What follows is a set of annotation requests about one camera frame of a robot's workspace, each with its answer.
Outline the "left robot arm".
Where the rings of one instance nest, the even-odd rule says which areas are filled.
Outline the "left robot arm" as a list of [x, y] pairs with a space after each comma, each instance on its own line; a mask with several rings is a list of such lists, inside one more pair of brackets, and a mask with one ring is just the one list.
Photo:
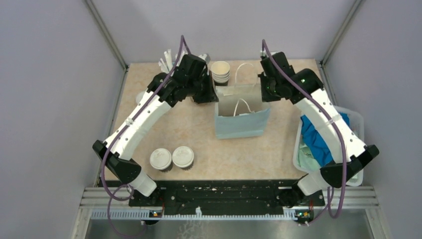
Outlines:
[[185, 54], [169, 73], [155, 75], [122, 125], [92, 146], [102, 168], [141, 193], [141, 200], [148, 206], [158, 203], [160, 193], [155, 181], [133, 160], [133, 153], [157, 120], [187, 97], [197, 104], [218, 101], [207, 61], [193, 54]]

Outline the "blue and white paper bag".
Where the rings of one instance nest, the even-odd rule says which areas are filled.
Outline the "blue and white paper bag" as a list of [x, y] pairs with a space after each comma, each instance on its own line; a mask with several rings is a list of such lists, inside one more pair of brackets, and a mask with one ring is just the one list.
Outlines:
[[218, 102], [214, 109], [214, 128], [218, 139], [261, 136], [271, 107], [262, 101], [259, 77], [253, 84], [216, 86]]

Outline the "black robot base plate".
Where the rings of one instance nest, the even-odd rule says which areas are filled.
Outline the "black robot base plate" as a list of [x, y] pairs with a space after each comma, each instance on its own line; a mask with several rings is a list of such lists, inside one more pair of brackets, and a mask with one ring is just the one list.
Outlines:
[[287, 180], [188, 180], [157, 181], [157, 189], [145, 197], [136, 192], [130, 206], [162, 206], [164, 214], [192, 215], [200, 208], [206, 216], [281, 215], [288, 209]]

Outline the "white plastic cup lid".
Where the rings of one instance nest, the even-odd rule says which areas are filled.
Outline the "white plastic cup lid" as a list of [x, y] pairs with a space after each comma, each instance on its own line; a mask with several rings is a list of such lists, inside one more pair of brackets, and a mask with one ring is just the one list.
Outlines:
[[154, 169], [160, 171], [173, 164], [172, 154], [165, 148], [158, 148], [151, 153], [149, 162]]

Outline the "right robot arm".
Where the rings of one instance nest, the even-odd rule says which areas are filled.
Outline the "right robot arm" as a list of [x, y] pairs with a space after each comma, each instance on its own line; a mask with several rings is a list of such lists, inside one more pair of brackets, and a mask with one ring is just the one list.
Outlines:
[[295, 72], [283, 52], [261, 51], [263, 72], [258, 75], [264, 102], [289, 100], [313, 124], [332, 155], [332, 161], [307, 173], [292, 186], [292, 199], [305, 205], [312, 194], [329, 186], [341, 188], [379, 155], [375, 145], [366, 145], [347, 125], [330, 101], [322, 81], [308, 68]]

